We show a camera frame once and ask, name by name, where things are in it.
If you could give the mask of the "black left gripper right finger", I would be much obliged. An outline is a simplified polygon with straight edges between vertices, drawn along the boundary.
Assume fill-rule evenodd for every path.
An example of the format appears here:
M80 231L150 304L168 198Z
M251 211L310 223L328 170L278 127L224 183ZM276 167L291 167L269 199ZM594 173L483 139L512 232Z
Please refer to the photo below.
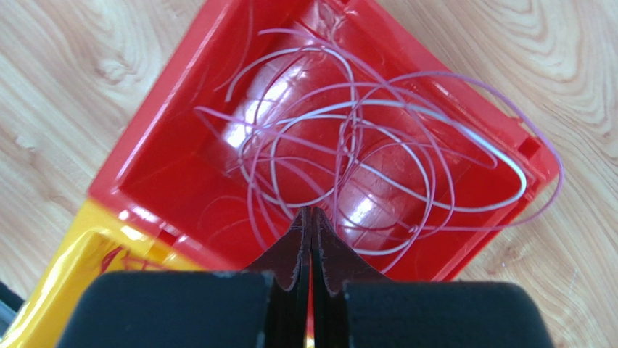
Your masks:
M504 282L398 282L311 215L317 347L552 347L537 305Z

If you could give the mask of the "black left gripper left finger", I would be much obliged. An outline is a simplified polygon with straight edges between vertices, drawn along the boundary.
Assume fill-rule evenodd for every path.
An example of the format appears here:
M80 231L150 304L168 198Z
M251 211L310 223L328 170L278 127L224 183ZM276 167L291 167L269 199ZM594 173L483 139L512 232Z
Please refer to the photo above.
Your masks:
M310 216L244 270L115 271L83 293L59 347L303 347Z

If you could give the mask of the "yellow plastic bin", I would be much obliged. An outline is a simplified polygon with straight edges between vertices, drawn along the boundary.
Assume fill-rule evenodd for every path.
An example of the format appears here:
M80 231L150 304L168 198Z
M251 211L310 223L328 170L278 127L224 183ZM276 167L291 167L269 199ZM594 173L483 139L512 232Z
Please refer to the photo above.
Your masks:
M2 347L54 347L86 288L112 271L200 270L166 243L86 201L41 280L17 312Z

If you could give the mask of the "red plastic bin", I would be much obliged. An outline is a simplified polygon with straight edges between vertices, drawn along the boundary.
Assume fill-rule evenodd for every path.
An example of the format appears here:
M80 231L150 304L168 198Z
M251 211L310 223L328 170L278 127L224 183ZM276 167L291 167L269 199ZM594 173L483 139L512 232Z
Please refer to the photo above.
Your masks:
M303 207L390 278L453 278L564 170L376 1L207 1L90 197L209 269Z

